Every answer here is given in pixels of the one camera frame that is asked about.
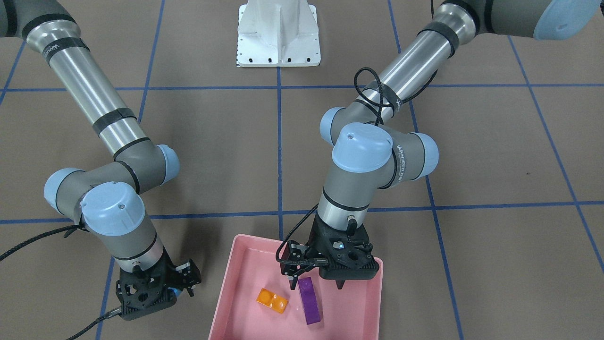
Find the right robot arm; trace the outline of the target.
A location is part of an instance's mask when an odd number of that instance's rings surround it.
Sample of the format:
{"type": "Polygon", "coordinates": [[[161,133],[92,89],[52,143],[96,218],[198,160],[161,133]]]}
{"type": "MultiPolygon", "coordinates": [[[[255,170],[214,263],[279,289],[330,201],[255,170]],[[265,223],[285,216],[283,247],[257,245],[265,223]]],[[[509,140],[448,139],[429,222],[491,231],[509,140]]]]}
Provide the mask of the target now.
{"type": "Polygon", "coordinates": [[[3,0],[1,39],[22,45],[1,82],[1,219],[66,218],[115,260],[112,315],[192,295],[199,271],[173,264],[142,201],[180,170],[143,131],[139,105],[159,0],[3,0]]]}

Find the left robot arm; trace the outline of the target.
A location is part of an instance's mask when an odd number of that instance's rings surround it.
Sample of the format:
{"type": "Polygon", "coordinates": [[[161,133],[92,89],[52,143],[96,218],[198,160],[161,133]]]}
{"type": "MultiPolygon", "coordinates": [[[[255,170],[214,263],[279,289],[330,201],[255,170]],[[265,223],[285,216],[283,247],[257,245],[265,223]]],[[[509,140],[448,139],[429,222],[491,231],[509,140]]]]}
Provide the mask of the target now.
{"type": "Polygon", "coordinates": [[[321,137],[332,145],[332,163],[308,241],[288,234],[276,252],[291,289],[315,268],[321,278],[371,280],[379,271],[364,227],[375,192],[431,174],[439,162],[434,140],[422,133],[401,133],[387,122],[424,91],[436,71],[460,46],[483,33],[565,40],[582,30],[599,0],[445,0],[414,41],[374,77],[346,108],[328,110],[321,137]]]}

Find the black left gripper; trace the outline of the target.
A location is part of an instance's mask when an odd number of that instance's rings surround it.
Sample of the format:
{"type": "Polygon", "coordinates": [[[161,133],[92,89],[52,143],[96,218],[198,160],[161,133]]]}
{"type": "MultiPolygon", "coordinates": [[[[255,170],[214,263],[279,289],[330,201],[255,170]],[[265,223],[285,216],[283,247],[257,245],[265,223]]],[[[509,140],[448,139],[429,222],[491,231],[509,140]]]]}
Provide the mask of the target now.
{"type": "Polygon", "coordinates": [[[306,221],[298,222],[287,234],[276,251],[276,261],[282,275],[288,276],[289,287],[296,289],[301,275],[317,268],[325,280],[335,280],[337,289],[343,289],[345,281],[371,280],[380,269],[373,256],[373,244],[364,224],[355,231],[349,227],[334,229],[321,218],[313,218],[306,243],[291,239],[292,234],[306,221]]]}

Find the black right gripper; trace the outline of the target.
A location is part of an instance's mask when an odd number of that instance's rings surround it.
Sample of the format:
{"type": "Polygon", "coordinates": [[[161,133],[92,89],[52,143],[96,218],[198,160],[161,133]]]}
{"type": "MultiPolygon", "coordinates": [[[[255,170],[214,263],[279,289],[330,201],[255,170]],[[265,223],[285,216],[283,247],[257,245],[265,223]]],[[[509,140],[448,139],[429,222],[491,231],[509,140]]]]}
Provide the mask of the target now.
{"type": "Polygon", "coordinates": [[[187,290],[201,283],[201,273],[192,260],[175,266],[169,257],[162,257],[151,268],[134,272],[119,270],[115,295],[121,303],[121,318],[131,321],[175,305],[177,298],[169,288],[187,290]]]}

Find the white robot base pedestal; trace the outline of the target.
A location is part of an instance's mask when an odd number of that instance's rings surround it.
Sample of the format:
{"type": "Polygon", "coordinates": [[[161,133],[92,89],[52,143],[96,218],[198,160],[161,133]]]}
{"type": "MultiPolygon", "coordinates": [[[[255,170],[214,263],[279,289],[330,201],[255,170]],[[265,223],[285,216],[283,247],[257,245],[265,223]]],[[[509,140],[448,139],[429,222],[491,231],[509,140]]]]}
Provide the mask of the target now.
{"type": "Polygon", "coordinates": [[[249,0],[238,14],[237,67],[320,64],[317,9],[306,0],[249,0]]]}

